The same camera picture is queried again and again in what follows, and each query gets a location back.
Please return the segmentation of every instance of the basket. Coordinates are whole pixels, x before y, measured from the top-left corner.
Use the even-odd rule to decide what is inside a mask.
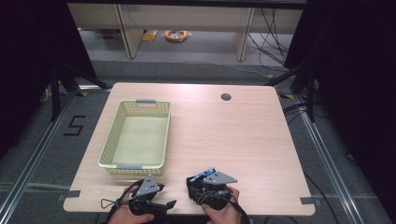
[[[99,166],[112,175],[162,175],[170,121],[169,102],[120,102]]]

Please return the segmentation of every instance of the black round hole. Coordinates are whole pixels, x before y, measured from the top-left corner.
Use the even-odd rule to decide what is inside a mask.
[[[221,99],[222,99],[223,101],[229,101],[229,100],[231,100],[231,95],[228,94],[228,93],[223,93],[223,94],[221,95]]]

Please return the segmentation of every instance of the hand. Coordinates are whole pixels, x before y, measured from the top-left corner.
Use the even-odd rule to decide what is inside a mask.
[[[234,189],[232,187],[228,187],[233,197],[231,197],[231,202],[236,203],[236,200],[239,198],[239,190]],[[202,204],[202,209],[204,212],[210,217],[210,221],[207,224],[240,224],[241,223],[241,216],[232,205],[227,203],[227,205],[217,211],[211,208],[207,204]]]
[[[126,195],[129,197],[130,194],[136,190],[137,187],[132,188]],[[141,216],[137,216],[129,210],[129,205],[122,205],[117,211],[113,214],[111,219],[108,221],[108,224],[141,224],[150,222],[154,219],[154,215],[152,214],[144,214]]]

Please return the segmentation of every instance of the wooden table top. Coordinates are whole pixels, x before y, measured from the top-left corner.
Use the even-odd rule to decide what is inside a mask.
[[[221,99],[223,93],[231,100]],[[171,102],[171,120],[164,174],[165,185],[154,203],[177,200],[168,214],[199,215],[189,198],[186,178],[208,168],[238,180],[239,203],[248,215],[310,216],[313,204],[289,127],[272,87],[117,83],[93,132],[71,186],[79,197],[66,198],[69,212],[107,212],[101,199],[116,200],[137,179],[118,178],[99,167],[98,160],[122,100],[156,99]]]

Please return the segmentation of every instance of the gray carpet floor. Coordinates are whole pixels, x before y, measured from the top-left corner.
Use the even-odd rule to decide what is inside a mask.
[[[267,70],[260,66],[240,66],[240,69],[257,71],[251,73],[214,64],[185,63],[123,63],[92,62],[97,76],[107,84],[118,81],[129,82],[169,82],[202,84],[262,85],[268,81],[266,76],[279,76],[281,72]],[[292,79],[278,86],[278,92],[285,90]],[[78,78],[79,84],[90,84]],[[86,96],[75,96],[67,108],[64,118],[51,140],[42,161],[23,193],[8,223],[97,223],[104,221],[106,214],[68,213],[63,210],[63,196],[72,184],[85,149],[89,144],[96,122],[105,105],[108,92],[90,91]],[[293,99],[280,99],[284,108],[296,104]],[[50,124],[51,101],[38,106],[26,126],[19,142],[11,148],[0,161],[0,200],[7,197],[12,184],[18,179],[29,160],[35,146]],[[75,123],[83,125],[79,135],[67,136],[77,130],[68,125],[74,116]],[[326,199],[315,185],[307,179],[311,194],[316,200],[317,211],[312,217],[295,217],[298,223],[335,223],[333,209],[339,223],[349,223],[346,212],[334,191],[334,187],[318,156],[318,151],[306,130],[299,112],[286,115],[290,133],[296,146],[301,165],[324,192]],[[321,105],[315,106],[316,125],[329,149],[336,166],[346,181],[353,198],[359,207],[365,223],[391,223],[369,184],[354,161],[346,158],[347,148],[332,126],[332,119]],[[251,217],[253,223],[291,223],[288,217]],[[173,223],[205,223],[205,217],[172,217]]]

